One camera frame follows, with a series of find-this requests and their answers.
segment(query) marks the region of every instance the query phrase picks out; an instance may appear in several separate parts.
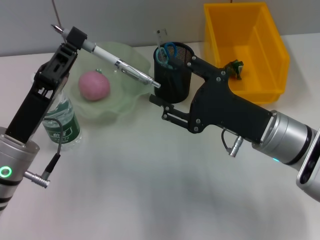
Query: black mesh pen holder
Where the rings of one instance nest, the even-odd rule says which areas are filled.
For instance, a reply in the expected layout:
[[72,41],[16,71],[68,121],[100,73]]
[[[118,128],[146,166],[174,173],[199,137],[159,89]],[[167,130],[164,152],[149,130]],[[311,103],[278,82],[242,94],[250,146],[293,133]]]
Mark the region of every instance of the black mesh pen holder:
[[[191,70],[187,63],[191,61],[194,51],[187,45],[181,42],[174,42],[177,48],[176,60],[181,61],[182,67],[175,67],[168,64],[161,64],[156,59],[157,49],[153,53],[154,60],[154,80],[161,84],[160,88],[154,88],[154,94],[165,100],[168,103],[176,104],[185,100],[189,95]],[[170,53],[169,58],[174,58],[174,47],[169,45],[167,47]],[[158,51],[158,59],[162,60],[162,56]]]

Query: bottle label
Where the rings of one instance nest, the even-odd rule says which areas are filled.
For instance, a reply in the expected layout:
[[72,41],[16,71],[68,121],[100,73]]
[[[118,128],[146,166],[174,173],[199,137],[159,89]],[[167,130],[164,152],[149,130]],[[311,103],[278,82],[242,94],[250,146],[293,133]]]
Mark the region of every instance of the bottle label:
[[[79,133],[80,133],[80,126],[77,121],[76,115],[74,114],[71,121],[67,124],[63,125],[63,137],[62,137],[62,144],[67,144],[75,140]],[[60,127],[47,127],[44,126],[46,132],[48,133],[50,139],[55,142],[59,143],[60,141]]]

